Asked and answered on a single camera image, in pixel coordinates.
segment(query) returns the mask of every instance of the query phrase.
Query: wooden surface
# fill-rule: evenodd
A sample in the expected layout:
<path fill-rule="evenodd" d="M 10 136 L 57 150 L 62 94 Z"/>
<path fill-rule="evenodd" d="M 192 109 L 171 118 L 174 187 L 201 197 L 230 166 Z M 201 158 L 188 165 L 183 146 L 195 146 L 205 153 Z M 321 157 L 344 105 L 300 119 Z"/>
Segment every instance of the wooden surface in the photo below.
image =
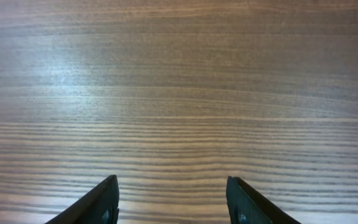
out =
<path fill-rule="evenodd" d="M 119 223 L 228 223 L 228 175 L 358 223 L 358 1 L 0 0 L 0 223 L 109 174 Z"/>

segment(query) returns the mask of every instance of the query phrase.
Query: wood grain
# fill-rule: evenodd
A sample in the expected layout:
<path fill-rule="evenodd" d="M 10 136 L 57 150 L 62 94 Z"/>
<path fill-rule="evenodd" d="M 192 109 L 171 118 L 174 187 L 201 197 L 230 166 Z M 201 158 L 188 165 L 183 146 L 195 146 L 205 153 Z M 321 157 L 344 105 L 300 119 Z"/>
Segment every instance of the wood grain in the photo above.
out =
<path fill-rule="evenodd" d="M 119 223 L 229 223 L 228 175 L 358 223 L 358 1 L 0 0 L 0 223 L 109 174 Z"/>

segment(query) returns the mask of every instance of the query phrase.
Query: black plastic piece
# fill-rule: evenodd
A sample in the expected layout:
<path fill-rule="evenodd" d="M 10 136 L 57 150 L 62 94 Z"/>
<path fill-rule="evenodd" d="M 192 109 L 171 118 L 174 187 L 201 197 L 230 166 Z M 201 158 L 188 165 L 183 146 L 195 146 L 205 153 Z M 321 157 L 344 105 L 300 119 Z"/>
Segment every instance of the black plastic piece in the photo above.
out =
<path fill-rule="evenodd" d="M 239 177 L 227 178 L 226 198 L 232 224 L 299 224 Z"/>
<path fill-rule="evenodd" d="M 116 224 L 119 190 L 116 175 L 110 175 L 47 224 Z"/>

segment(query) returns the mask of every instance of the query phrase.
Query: wooden table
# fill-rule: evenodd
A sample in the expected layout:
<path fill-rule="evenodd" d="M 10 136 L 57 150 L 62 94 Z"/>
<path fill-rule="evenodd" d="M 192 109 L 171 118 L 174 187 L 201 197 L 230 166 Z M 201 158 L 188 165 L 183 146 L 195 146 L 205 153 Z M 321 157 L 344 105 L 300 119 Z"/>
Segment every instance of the wooden table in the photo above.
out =
<path fill-rule="evenodd" d="M 358 1 L 0 0 L 0 223 L 109 174 L 119 223 L 228 223 L 228 175 L 358 223 Z"/>

